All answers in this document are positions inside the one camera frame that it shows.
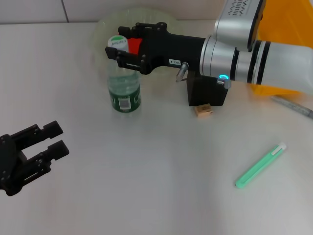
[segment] barcode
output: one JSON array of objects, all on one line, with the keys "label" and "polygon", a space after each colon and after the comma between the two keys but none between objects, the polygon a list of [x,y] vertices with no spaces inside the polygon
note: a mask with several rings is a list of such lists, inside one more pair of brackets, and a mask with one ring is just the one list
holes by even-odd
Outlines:
[{"label": "barcode", "polygon": [[129,100],[129,97],[126,99],[118,99],[119,102],[119,108],[122,110],[131,109],[131,101]]}]

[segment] white wall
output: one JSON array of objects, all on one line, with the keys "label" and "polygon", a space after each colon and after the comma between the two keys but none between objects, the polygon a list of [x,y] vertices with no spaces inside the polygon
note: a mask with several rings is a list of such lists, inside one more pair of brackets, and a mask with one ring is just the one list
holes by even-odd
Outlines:
[{"label": "white wall", "polygon": [[133,6],[148,6],[177,19],[216,19],[224,0],[64,0],[70,22],[98,21],[105,15]]},{"label": "white wall", "polygon": [[0,0],[0,24],[66,22],[61,0]]}]

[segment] small wooden block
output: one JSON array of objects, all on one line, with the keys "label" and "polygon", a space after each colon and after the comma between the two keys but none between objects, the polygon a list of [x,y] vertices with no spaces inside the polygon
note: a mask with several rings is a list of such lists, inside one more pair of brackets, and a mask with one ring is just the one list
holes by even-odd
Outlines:
[{"label": "small wooden block", "polygon": [[213,113],[210,104],[204,104],[204,105],[196,106],[195,112],[197,114],[197,117],[199,117],[199,118],[209,116],[210,114]]}]

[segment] bottle label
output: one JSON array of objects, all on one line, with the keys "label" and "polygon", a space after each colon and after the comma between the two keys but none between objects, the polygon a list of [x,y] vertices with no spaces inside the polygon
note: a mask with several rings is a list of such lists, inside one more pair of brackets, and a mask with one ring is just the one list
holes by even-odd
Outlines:
[{"label": "bottle label", "polygon": [[122,113],[130,113],[136,110],[141,103],[140,86],[130,95],[118,95],[109,91],[112,106],[115,110]]}]

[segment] plastic bottle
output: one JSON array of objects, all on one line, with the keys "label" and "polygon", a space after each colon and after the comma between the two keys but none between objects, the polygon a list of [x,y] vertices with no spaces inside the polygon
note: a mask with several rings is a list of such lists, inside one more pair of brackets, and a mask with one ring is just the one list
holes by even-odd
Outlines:
[{"label": "plastic bottle", "polygon": [[[120,35],[111,37],[108,46],[129,52],[127,39]],[[136,110],[141,103],[139,73],[120,68],[114,60],[109,60],[107,70],[113,108],[122,113]]]}]

